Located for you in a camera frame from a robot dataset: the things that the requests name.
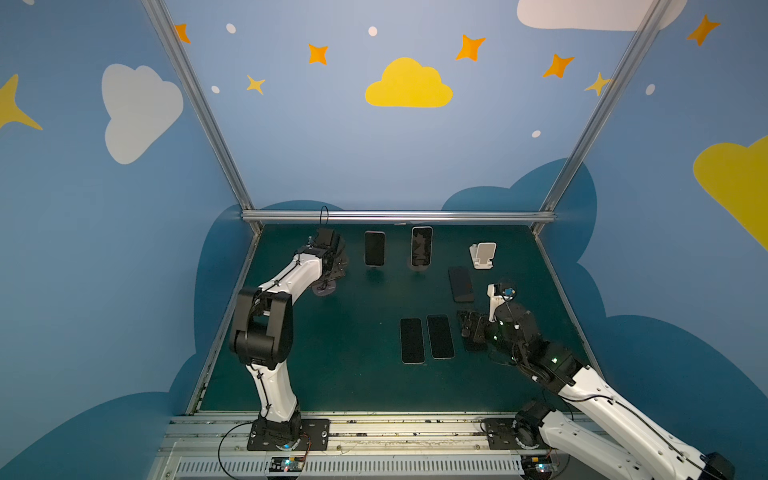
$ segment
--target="white cloud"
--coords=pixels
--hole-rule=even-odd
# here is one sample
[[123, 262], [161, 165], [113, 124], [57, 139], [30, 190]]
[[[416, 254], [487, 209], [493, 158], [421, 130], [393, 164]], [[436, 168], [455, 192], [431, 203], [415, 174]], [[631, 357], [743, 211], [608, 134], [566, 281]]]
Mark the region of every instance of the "white cloud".
[[[533, 28], [635, 31], [653, 0], [520, 0], [518, 18]], [[661, 27], [683, 11], [687, 0], [672, 0]]]
[[101, 77], [101, 96], [112, 118], [104, 134], [107, 150], [123, 165], [136, 161], [184, 109], [179, 87], [145, 65], [136, 70], [108, 66]]

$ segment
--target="cable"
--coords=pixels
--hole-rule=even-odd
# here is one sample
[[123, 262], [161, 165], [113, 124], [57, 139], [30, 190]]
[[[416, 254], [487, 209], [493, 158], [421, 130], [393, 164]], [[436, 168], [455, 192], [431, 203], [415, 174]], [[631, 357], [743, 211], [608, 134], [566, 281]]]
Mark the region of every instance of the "cable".
[[325, 205], [323, 205], [320, 208], [320, 222], [318, 224], [319, 225], [323, 224], [323, 208], [326, 209], [326, 225], [327, 225], [328, 224], [328, 220], [330, 220], [330, 218], [331, 218], [331, 213], [330, 213], [330, 210], [328, 210], [328, 207], [325, 206]]
[[661, 440], [662, 440], [664, 443], [666, 443], [666, 444], [667, 444], [667, 446], [670, 448], [670, 450], [674, 450], [674, 451], [675, 451], [675, 452], [676, 452], [676, 453], [679, 455], [679, 456], [678, 456], [678, 460], [679, 460], [680, 458], [685, 458], [685, 459], [686, 459], [686, 461], [687, 461], [688, 463], [690, 463], [690, 464], [691, 464], [691, 465], [693, 465], [694, 467], [698, 468], [698, 469], [699, 469], [700, 471], [702, 471], [703, 473], [706, 473], [706, 474], [708, 474], [710, 477], [712, 477], [712, 478], [715, 478], [716, 480], [720, 480], [720, 477], [716, 476], [714, 473], [710, 473], [710, 472], [707, 472], [706, 470], [704, 470], [703, 468], [701, 468], [699, 465], [696, 465], [695, 463], [693, 463], [693, 462], [690, 460], [690, 458], [688, 458], [688, 457], [686, 457], [685, 455], [683, 455], [683, 453], [682, 453], [680, 450], [676, 449], [674, 445], [672, 445], [671, 443], [669, 443], [669, 441], [667, 441], [667, 439], [666, 439], [666, 438], [664, 438], [664, 436], [663, 436], [663, 435], [661, 435], [661, 434], [660, 434], [660, 433], [659, 433], [659, 432], [658, 432], [658, 431], [657, 431], [657, 430], [656, 430], [654, 427], [650, 426], [650, 425], [648, 424], [648, 422], [646, 422], [646, 421], [645, 421], [645, 419], [644, 419], [643, 417], [641, 417], [641, 416], [640, 416], [640, 414], [638, 414], [638, 413], [637, 413], [637, 412], [635, 412], [633, 409], [631, 409], [631, 408], [629, 408], [628, 406], [626, 406], [624, 403], [621, 403], [621, 402], [617, 401], [616, 399], [612, 399], [611, 397], [609, 397], [609, 396], [605, 396], [605, 395], [592, 395], [592, 396], [588, 396], [586, 399], [581, 399], [581, 400], [573, 400], [573, 399], [569, 399], [569, 398], [566, 398], [566, 397], [564, 397], [564, 396], [562, 396], [562, 395], [558, 395], [558, 396], [559, 396], [560, 398], [562, 398], [563, 400], [568, 400], [569, 402], [574, 402], [574, 403], [586, 402], [587, 400], [592, 400], [592, 399], [597, 399], [597, 398], [601, 398], [601, 399], [607, 399], [609, 402], [613, 402], [613, 403], [615, 403], [616, 405], [618, 405], [618, 406], [622, 407], [623, 409], [627, 410], [627, 411], [628, 411], [629, 413], [631, 413], [632, 415], [636, 416], [636, 417], [637, 417], [637, 419], [638, 419], [638, 420], [640, 420], [641, 422], [643, 422], [643, 424], [644, 424], [646, 427], [648, 427], [648, 429], [649, 429], [649, 430], [651, 430], [653, 433], [655, 433], [657, 437], [659, 437], [659, 438], [660, 438], [660, 439], [661, 439]]
[[251, 420], [250, 422], [245, 422], [245, 423], [238, 423], [237, 425], [235, 425], [234, 427], [232, 427], [231, 429], [229, 429], [229, 431], [228, 431], [227, 433], [225, 433], [223, 437], [221, 437], [221, 442], [219, 442], [219, 449], [217, 450], [217, 454], [216, 454], [216, 457], [218, 457], [218, 459], [219, 459], [219, 466], [221, 467], [221, 471], [222, 471], [222, 472], [224, 472], [224, 473], [226, 473], [226, 474], [227, 474], [227, 476], [228, 476], [229, 478], [234, 478], [234, 480], [241, 480], [241, 479], [240, 479], [240, 478], [238, 478], [238, 477], [233, 477], [233, 476], [232, 476], [232, 475], [231, 475], [231, 474], [230, 474], [230, 473], [227, 471], [227, 469], [226, 469], [226, 468], [224, 468], [224, 463], [222, 463], [222, 462], [221, 462], [221, 445], [224, 443], [224, 439], [227, 437], [227, 435], [229, 435], [229, 434], [230, 434], [230, 433], [231, 433], [231, 432], [232, 432], [234, 429], [236, 429], [237, 427], [241, 427], [241, 426], [243, 426], [243, 425], [252, 425], [252, 424], [253, 424], [255, 421], [256, 421], [256, 420]]
[[569, 466], [570, 464], [571, 464], [571, 455], [568, 455], [568, 460], [566, 460], [566, 461], [565, 461], [565, 467], [563, 467], [563, 469], [562, 469], [561, 471], [559, 471], [559, 472], [555, 473], [553, 476], [551, 476], [551, 477], [549, 478], [549, 480], [555, 480], [555, 479], [556, 479], [557, 477], [559, 477], [560, 475], [563, 475], [563, 472], [565, 472], [566, 470], [568, 470], [568, 466]]
[[306, 433], [302, 433], [300, 436], [306, 437], [306, 452], [304, 452], [304, 456], [301, 458], [301, 462], [306, 462], [306, 456], [310, 454], [310, 448], [312, 448], [312, 439]]

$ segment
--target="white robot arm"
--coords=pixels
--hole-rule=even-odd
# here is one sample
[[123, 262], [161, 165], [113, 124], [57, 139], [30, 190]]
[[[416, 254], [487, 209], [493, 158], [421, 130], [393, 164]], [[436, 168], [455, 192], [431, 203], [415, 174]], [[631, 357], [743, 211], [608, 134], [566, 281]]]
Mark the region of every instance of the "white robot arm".
[[[508, 291], [497, 285], [495, 292]], [[718, 453], [703, 455], [671, 435], [612, 389], [563, 346], [541, 337], [530, 311], [504, 295], [491, 295], [488, 336], [524, 375], [587, 414], [621, 447], [579, 430], [561, 412], [533, 402], [518, 413], [516, 440], [542, 441], [579, 458], [611, 480], [733, 480], [733, 465]]]
[[293, 304], [309, 287], [320, 296], [334, 291], [347, 264], [343, 239], [320, 228], [274, 278], [238, 294], [230, 349], [256, 383], [261, 410], [252, 433], [269, 448], [292, 449], [300, 436], [299, 403], [285, 363], [293, 345]]

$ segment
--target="white phone stand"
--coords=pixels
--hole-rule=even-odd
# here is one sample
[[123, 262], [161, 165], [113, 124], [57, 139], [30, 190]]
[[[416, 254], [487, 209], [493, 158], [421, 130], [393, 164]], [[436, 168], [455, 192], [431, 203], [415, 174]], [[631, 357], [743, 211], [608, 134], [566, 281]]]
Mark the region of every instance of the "white phone stand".
[[496, 254], [496, 243], [475, 243], [469, 247], [469, 254], [476, 270], [489, 270], [493, 266], [491, 259]]

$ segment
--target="black cable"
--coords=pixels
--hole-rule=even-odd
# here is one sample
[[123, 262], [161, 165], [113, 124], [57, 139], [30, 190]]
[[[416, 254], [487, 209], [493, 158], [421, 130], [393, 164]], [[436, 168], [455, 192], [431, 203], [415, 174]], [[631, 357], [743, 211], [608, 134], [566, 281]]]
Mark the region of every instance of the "black cable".
[[559, 477], [560, 475], [563, 475], [563, 472], [565, 472], [565, 471], [568, 469], [568, 466], [569, 466], [570, 464], [571, 464], [571, 455], [570, 455], [570, 454], [568, 454], [568, 460], [566, 460], [566, 461], [565, 461], [565, 467], [563, 467], [563, 469], [562, 469], [561, 471], [559, 471], [559, 472], [555, 473], [553, 476], [551, 476], [551, 477], [549, 478], [549, 480], [555, 480], [555, 479], [556, 479], [557, 477]]
[[320, 223], [318, 223], [318, 225], [322, 225], [323, 224], [323, 208], [326, 209], [326, 225], [328, 224], [328, 220], [330, 220], [330, 218], [331, 218], [330, 210], [328, 210], [327, 206], [323, 205], [320, 208]]
[[259, 379], [259, 382], [261, 382], [261, 389], [264, 391], [264, 400], [266, 400], [266, 415], [264, 415], [264, 418], [266, 418], [267, 415], [270, 414], [270, 408], [272, 407], [272, 404], [270, 403], [270, 397], [266, 396], [266, 387], [264, 386], [264, 380], [261, 378], [264, 374], [262, 372], [258, 372], [256, 374], [256, 378]]
[[241, 479], [240, 479], [240, 478], [238, 478], [238, 477], [233, 477], [233, 476], [232, 476], [232, 475], [231, 475], [231, 474], [230, 474], [230, 473], [227, 471], [227, 469], [226, 469], [226, 468], [224, 468], [224, 463], [222, 463], [222, 462], [221, 462], [221, 445], [224, 443], [224, 439], [227, 437], [227, 435], [229, 435], [229, 434], [230, 434], [230, 433], [231, 433], [231, 432], [232, 432], [234, 429], [236, 429], [237, 427], [241, 427], [241, 426], [243, 426], [243, 425], [252, 425], [252, 424], [253, 424], [253, 422], [255, 422], [255, 421], [256, 421], [256, 420], [251, 420], [250, 422], [245, 422], [245, 423], [238, 423], [237, 425], [235, 425], [234, 427], [232, 427], [231, 429], [229, 429], [229, 432], [225, 433], [223, 437], [221, 437], [221, 442], [219, 442], [219, 449], [217, 450], [217, 457], [218, 457], [218, 459], [219, 459], [219, 466], [221, 467], [221, 471], [222, 471], [222, 472], [224, 472], [224, 473], [226, 473], [226, 474], [227, 474], [227, 476], [228, 476], [229, 478], [234, 478], [234, 480], [241, 480]]
[[646, 422], [646, 421], [645, 421], [645, 419], [644, 419], [643, 417], [641, 417], [641, 416], [640, 416], [640, 414], [638, 414], [637, 412], [635, 412], [633, 409], [629, 408], [629, 407], [628, 407], [628, 406], [626, 406], [625, 404], [623, 404], [623, 403], [621, 403], [621, 402], [618, 402], [616, 399], [612, 399], [611, 397], [609, 397], [609, 396], [605, 396], [605, 395], [592, 395], [592, 396], [588, 396], [586, 399], [581, 399], [581, 400], [573, 400], [573, 399], [569, 399], [569, 398], [566, 398], [566, 397], [564, 397], [564, 396], [562, 396], [562, 395], [558, 395], [558, 396], [559, 396], [560, 398], [562, 398], [563, 400], [568, 400], [569, 402], [574, 402], [574, 403], [579, 403], [579, 402], [586, 402], [587, 400], [592, 400], [592, 399], [597, 399], [597, 398], [601, 398], [601, 399], [607, 399], [609, 402], [615, 403], [616, 405], [618, 405], [618, 406], [622, 407], [623, 409], [627, 410], [627, 411], [628, 411], [629, 413], [631, 413], [632, 415], [636, 416], [636, 417], [637, 417], [637, 419], [638, 419], [638, 420], [640, 420], [641, 422], [643, 422], [643, 424], [644, 424], [646, 427], [648, 427], [648, 429], [649, 429], [649, 430], [651, 430], [653, 433], [655, 433], [657, 437], [659, 437], [659, 438], [660, 438], [660, 439], [661, 439], [661, 440], [662, 440], [664, 443], [666, 443], [666, 444], [667, 444], [667, 446], [670, 448], [670, 450], [674, 450], [674, 451], [675, 451], [675, 452], [676, 452], [676, 453], [679, 455], [679, 456], [678, 456], [678, 460], [679, 460], [680, 458], [685, 458], [685, 459], [686, 459], [686, 461], [687, 461], [688, 463], [690, 463], [691, 465], [693, 465], [694, 467], [698, 468], [699, 470], [701, 470], [701, 471], [702, 471], [702, 472], [704, 472], [704, 473], [707, 473], [707, 474], [708, 474], [710, 477], [712, 477], [712, 478], [715, 478], [716, 480], [720, 480], [720, 478], [719, 478], [719, 477], [717, 477], [717, 476], [716, 476], [714, 473], [710, 473], [710, 472], [707, 472], [706, 470], [704, 470], [703, 468], [701, 468], [699, 465], [696, 465], [695, 463], [693, 463], [693, 462], [690, 460], [690, 458], [688, 458], [688, 457], [686, 457], [685, 455], [683, 455], [683, 453], [682, 453], [680, 450], [676, 449], [674, 445], [672, 445], [671, 443], [669, 443], [669, 441], [668, 441], [666, 438], [664, 438], [664, 436], [663, 436], [663, 435], [661, 435], [661, 434], [660, 434], [660, 433], [659, 433], [659, 432], [658, 432], [658, 431], [657, 431], [657, 430], [656, 430], [654, 427], [650, 426], [650, 425], [648, 424], [648, 422]]

